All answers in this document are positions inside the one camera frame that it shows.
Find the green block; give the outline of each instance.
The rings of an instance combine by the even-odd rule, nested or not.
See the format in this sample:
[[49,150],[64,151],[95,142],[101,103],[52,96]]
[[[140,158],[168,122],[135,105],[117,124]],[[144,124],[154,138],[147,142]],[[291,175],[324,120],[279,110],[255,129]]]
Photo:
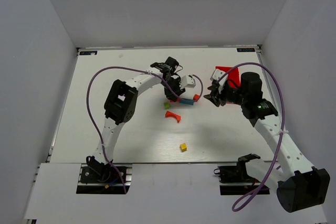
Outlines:
[[164,102],[163,105],[164,105],[165,110],[170,108],[170,103],[169,102]]

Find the white panel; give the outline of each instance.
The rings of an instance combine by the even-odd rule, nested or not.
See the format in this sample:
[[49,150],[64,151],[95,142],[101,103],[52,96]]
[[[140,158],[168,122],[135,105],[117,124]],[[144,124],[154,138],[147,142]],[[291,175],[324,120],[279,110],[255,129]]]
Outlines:
[[[94,56],[79,56],[51,162],[84,163],[97,147],[98,135],[88,117],[85,97],[88,83],[98,70],[108,66],[146,70],[156,61],[164,62],[168,56],[184,67],[179,74],[193,73],[203,80],[204,94],[209,93],[206,88],[211,85],[215,66],[258,62],[255,52],[237,52],[236,48],[101,50]],[[270,100],[259,67],[243,66],[239,71],[259,73],[265,98]],[[114,80],[128,80],[137,75],[109,70],[96,78],[90,106],[100,129],[104,125],[103,105]],[[187,89],[183,97],[192,99],[199,90],[199,85]],[[243,116],[240,106],[228,104],[217,108],[203,98],[193,106],[172,104],[169,110],[182,117],[177,123],[173,118],[165,118],[163,103],[166,101],[160,84],[139,97],[133,118],[120,133],[114,162],[236,162],[238,157],[249,153],[256,153],[264,160],[272,159],[265,140]],[[187,144],[186,152],[181,152],[181,143]]]
[[0,216],[17,224],[47,158],[76,49],[50,0],[0,6]]
[[76,195],[80,164],[42,164],[26,219],[53,223],[306,223],[325,222],[321,206],[287,213],[275,194],[259,195],[234,213],[238,196],[221,196],[215,164],[135,164],[126,195]]
[[251,45],[286,0],[51,0],[77,47]]
[[323,205],[336,223],[336,0],[287,0],[263,46],[282,87],[291,136],[331,183]]

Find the yellow block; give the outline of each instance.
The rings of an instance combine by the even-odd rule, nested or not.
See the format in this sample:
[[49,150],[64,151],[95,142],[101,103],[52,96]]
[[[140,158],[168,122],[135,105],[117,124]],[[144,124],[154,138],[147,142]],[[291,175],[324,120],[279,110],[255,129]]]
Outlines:
[[180,149],[182,152],[185,152],[187,150],[187,145],[185,143],[180,144]]

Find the white wall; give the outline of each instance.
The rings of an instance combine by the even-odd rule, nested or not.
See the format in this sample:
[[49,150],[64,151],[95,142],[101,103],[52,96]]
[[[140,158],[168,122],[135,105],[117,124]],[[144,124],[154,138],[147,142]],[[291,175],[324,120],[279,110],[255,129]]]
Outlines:
[[50,0],[0,0],[0,216],[21,223],[76,49]]
[[286,0],[51,0],[76,47],[261,44]]
[[283,90],[286,125],[299,148],[331,176],[323,205],[336,223],[336,0],[287,0],[263,45]]

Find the purple cable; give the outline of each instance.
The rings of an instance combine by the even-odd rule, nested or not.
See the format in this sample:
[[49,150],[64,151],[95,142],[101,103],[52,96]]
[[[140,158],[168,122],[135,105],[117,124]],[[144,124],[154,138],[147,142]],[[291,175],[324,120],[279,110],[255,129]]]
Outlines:
[[[99,139],[100,139],[100,143],[101,143],[101,145],[102,145],[101,147],[102,147],[102,150],[103,150],[104,158],[105,158],[106,162],[107,162],[113,169],[115,169],[115,170],[117,171],[117,173],[118,173],[118,175],[119,175],[119,177],[120,177],[122,186],[123,186],[123,188],[124,188],[124,192],[125,192],[125,194],[126,194],[127,191],[126,191],[126,187],[125,187],[125,182],[124,182],[124,180],[123,180],[123,178],[122,178],[122,175],[121,175],[120,171],[119,171],[118,168],[117,168],[115,165],[113,165],[113,164],[109,161],[109,159],[107,158],[106,151],[105,151],[105,146],[104,146],[103,136],[101,135],[100,130],[99,130],[99,128],[98,128],[96,122],[95,122],[94,119],[93,119],[93,116],[92,116],[92,114],[91,114],[91,110],[90,110],[90,104],[89,104],[90,90],[91,90],[91,86],[92,86],[92,83],[93,83],[94,79],[97,77],[97,75],[99,75],[100,73],[104,72],[105,70],[109,70],[109,69],[124,69],[124,70],[133,71],[133,72],[147,73],[147,74],[156,76],[156,77],[158,77],[159,79],[161,79],[161,81],[163,82],[163,84],[164,84],[164,85],[165,85],[165,86],[172,92],[172,94],[173,94],[174,96],[176,96],[177,98],[179,98],[179,99],[182,100],[182,101],[186,101],[186,102],[188,102],[188,100],[184,100],[183,98],[179,97],[179,96],[172,90],[172,88],[169,86],[169,84],[168,84],[168,83],[167,83],[161,76],[159,76],[159,75],[156,74],[156,73],[148,73],[148,71],[143,71],[143,70],[138,70],[138,69],[133,69],[133,68],[126,68],[126,67],[107,67],[107,68],[100,69],[100,70],[99,70],[97,73],[95,73],[94,76],[91,78],[90,83],[89,83],[89,86],[88,86],[88,90],[87,90],[87,93],[86,93],[86,108],[87,108],[87,110],[88,110],[89,117],[90,117],[90,119],[91,119],[91,121],[92,121],[92,123],[93,123],[93,125],[94,125],[94,128],[96,128],[96,130],[97,130],[97,132],[98,132]],[[198,76],[196,76],[196,75],[194,75],[194,74],[193,74],[193,76],[196,77],[196,78],[200,81],[200,83],[201,83],[201,93],[200,93],[198,99],[197,99],[197,100],[194,100],[195,102],[197,102],[197,101],[202,97],[202,94],[203,94],[203,83],[202,83],[201,79],[200,79]]]
[[[220,82],[225,76],[227,76],[232,70],[234,70],[235,68],[238,68],[238,67],[241,67],[241,66],[244,66],[244,65],[256,65],[256,66],[259,66],[261,68],[263,68],[266,72],[268,72],[268,74],[272,77],[277,89],[278,89],[278,93],[279,93],[279,96],[280,96],[280,103],[281,103],[281,115],[282,115],[282,120],[281,120],[281,131],[280,131],[280,135],[279,135],[279,141],[278,141],[278,145],[274,151],[274,157],[273,157],[273,160],[271,162],[271,165],[269,166],[268,168],[268,171],[266,173],[266,175],[264,176],[263,180],[261,181],[260,185],[255,188],[254,190],[248,192],[247,194],[241,196],[239,199],[236,200],[236,202],[234,202],[234,204],[232,205],[232,211],[233,212],[238,212],[240,210],[242,210],[247,204],[249,204],[253,198],[258,194],[258,192],[262,189],[262,187],[264,186],[266,180],[268,179],[269,175],[271,174],[273,168],[274,168],[274,165],[277,161],[277,157],[278,157],[278,154],[279,154],[279,151],[280,151],[280,146],[281,146],[281,142],[282,142],[282,137],[283,137],[283,130],[284,130],[284,127],[285,127],[285,106],[284,106],[284,100],[282,98],[282,93],[281,93],[281,90],[280,90],[280,86],[277,82],[277,80],[275,79],[274,75],[263,65],[259,64],[259,63],[255,63],[255,62],[245,62],[245,63],[241,63],[241,64],[238,64],[238,65],[235,65],[234,67],[232,67],[230,70],[228,70],[227,72],[225,72],[225,74],[223,76],[221,76],[219,78],[219,80],[217,82]],[[238,208],[235,208],[236,205],[244,198],[246,198],[247,196],[251,195],[240,207]]]

